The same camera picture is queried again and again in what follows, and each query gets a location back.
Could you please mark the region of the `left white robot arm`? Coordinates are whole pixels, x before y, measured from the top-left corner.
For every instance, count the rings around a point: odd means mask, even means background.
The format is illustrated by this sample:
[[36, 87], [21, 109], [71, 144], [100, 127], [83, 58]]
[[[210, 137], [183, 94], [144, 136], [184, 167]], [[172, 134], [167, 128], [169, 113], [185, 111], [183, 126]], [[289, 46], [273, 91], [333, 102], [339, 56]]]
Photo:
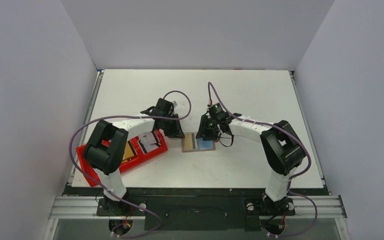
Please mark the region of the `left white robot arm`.
[[156, 130], [163, 130], [164, 135], [172, 139], [185, 137], [173, 102], [159, 98], [155, 106], [137, 116], [124, 117], [118, 124], [101, 119], [95, 125], [83, 158], [95, 169], [110, 203], [128, 203], [128, 190], [119, 171], [128, 141]]

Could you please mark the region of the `tan leather card holder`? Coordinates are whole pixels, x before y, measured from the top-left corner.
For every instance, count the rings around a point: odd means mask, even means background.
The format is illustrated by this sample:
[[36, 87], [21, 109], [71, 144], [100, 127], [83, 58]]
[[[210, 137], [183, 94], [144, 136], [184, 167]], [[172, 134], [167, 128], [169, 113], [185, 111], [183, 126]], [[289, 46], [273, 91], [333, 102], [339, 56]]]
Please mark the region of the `tan leather card holder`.
[[183, 139], [181, 140], [181, 151], [183, 153], [215, 151], [216, 150], [216, 143], [218, 142], [218, 140], [196, 139], [197, 149], [194, 151], [184, 152], [183, 148], [182, 148], [182, 141], [183, 141]]

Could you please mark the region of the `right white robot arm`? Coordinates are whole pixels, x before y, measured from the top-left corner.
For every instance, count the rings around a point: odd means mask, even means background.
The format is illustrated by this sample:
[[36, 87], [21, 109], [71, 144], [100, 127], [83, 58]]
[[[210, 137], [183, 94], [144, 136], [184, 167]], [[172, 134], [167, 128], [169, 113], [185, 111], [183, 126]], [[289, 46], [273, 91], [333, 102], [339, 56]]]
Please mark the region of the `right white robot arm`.
[[288, 121], [262, 124], [239, 113], [230, 114], [220, 103], [209, 105], [200, 118], [197, 139], [219, 140], [223, 134], [262, 144], [271, 174], [265, 195], [273, 202], [284, 199], [291, 177], [306, 157], [299, 137]]

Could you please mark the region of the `silver mirrored card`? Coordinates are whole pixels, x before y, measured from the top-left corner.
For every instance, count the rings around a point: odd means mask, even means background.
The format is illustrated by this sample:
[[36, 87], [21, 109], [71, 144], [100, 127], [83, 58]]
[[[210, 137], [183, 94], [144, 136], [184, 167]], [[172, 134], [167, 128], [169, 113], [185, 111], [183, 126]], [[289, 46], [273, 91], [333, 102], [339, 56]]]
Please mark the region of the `silver mirrored card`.
[[148, 154], [161, 146], [161, 141], [154, 131], [139, 135], [137, 142], [144, 154]]

